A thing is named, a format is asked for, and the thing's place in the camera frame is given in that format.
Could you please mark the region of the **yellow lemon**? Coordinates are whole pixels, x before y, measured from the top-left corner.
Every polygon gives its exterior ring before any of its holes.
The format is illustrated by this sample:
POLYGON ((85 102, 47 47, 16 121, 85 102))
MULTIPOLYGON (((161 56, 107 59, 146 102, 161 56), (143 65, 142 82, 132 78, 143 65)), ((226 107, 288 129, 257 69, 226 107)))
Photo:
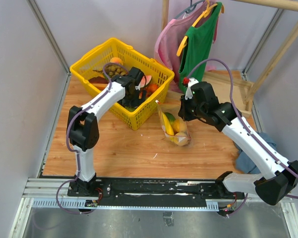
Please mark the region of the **yellow lemon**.
POLYGON ((174 123, 174 132, 179 133, 179 132, 185 132, 186 131, 186 123, 181 119, 177 118, 175 123, 174 123))

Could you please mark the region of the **yellow banana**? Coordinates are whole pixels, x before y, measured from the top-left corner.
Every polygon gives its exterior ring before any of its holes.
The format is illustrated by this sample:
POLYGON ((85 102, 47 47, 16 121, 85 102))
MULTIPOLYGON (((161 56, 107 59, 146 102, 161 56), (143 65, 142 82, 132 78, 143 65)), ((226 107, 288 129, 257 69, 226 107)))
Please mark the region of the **yellow banana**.
POLYGON ((165 127, 165 131, 168 135, 174 135, 174 131, 173 131, 173 128, 170 124, 170 121, 169 119, 167 118, 166 114, 165 113, 161 113, 162 114, 162 119, 163 119, 163 123, 164 123, 164 127, 165 127))

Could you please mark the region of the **green cabbage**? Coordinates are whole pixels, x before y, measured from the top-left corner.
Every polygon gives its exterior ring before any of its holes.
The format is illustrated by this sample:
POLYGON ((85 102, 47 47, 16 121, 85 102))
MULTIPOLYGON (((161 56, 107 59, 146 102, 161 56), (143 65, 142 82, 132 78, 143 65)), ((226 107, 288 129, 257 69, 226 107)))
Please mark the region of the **green cabbage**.
POLYGON ((134 112, 138 107, 125 107, 129 112, 134 112))

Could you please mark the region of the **yellow apple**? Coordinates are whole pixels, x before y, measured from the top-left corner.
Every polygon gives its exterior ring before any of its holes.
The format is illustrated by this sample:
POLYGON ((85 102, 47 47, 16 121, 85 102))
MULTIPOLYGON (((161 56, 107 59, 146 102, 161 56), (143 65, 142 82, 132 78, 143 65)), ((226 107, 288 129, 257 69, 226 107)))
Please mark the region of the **yellow apple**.
POLYGON ((190 142, 191 138, 184 132, 178 132, 174 135, 172 141, 178 146, 185 146, 190 142))

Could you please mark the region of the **yellow plastic basket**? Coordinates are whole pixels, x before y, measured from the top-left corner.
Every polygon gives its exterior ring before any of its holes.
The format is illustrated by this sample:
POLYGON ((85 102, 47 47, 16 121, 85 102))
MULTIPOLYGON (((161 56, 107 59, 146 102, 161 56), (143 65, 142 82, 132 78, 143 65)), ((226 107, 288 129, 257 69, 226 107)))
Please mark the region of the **yellow plastic basket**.
POLYGON ((170 82, 174 78, 174 72, 156 60, 137 52, 132 46, 116 38, 110 38, 90 50, 70 67, 72 75, 81 82, 90 96, 95 97, 101 91, 89 80, 101 76, 96 71, 101 70, 113 57, 120 58, 123 61, 123 66, 127 69, 131 69, 133 66, 139 68, 145 75, 151 76, 151 83, 158 85, 158 89, 133 112, 128 111, 118 103, 110 108, 110 111, 117 118, 131 129, 137 130, 157 110, 156 101, 164 102, 170 82))

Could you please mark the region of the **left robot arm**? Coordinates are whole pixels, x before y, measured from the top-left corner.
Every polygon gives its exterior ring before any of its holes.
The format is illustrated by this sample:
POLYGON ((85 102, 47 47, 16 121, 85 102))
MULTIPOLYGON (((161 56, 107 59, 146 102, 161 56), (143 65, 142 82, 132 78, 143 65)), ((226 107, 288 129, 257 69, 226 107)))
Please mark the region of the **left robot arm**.
POLYGON ((137 108, 146 100, 141 87, 144 73, 132 67, 126 75, 109 78, 109 83, 95 98, 69 111, 66 144, 76 156, 76 174, 73 180, 80 192, 91 196, 96 192, 96 172, 93 166, 93 148, 99 140, 98 122, 115 103, 137 108))

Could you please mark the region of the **clear zip top bag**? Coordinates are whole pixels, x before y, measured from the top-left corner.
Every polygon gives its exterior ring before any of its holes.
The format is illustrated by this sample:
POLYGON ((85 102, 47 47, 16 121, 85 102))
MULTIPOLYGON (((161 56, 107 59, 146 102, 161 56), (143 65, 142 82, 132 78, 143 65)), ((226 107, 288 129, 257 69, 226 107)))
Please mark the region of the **clear zip top bag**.
POLYGON ((157 112, 159 116, 160 126, 164 132, 166 140, 177 146, 186 146, 190 143, 191 137, 187 128, 187 123, 178 116, 180 110, 180 102, 172 101, 157 104, 157 112))

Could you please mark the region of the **orange green mango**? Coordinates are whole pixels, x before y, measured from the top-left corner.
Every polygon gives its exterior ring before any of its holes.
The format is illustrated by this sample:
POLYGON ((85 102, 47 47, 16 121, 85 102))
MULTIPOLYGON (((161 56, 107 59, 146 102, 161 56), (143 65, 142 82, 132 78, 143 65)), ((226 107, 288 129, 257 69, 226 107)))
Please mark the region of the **orange green mango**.
POLYGON ((168 112, 165 112, 164 114, 166 115, 167 119, 169 120, 169 123, 170 123, 171 127, 173 128, 173 130, 175 130, 174 123, 176 121, 176 118, 174 117, 174 115, 171 113, 168 113, 168 112))

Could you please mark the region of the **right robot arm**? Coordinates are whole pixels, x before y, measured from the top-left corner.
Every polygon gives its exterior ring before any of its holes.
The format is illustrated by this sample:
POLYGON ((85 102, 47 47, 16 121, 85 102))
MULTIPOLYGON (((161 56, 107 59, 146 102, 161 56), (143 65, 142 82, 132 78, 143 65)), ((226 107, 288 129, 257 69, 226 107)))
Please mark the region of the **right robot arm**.
POLYGON ((185 78, 185 95, 181 96, 178 115, 184 121, 198 119, 214 126, 229 137, 259 169, 260 173, 224 173, 215 186, 216 195, 227 198, 233 192, 258 195, 269 205, 276 205, 298 183, 298 161, 280 155, 249 125, 234 101, 220 103, 211 84, 185 78))

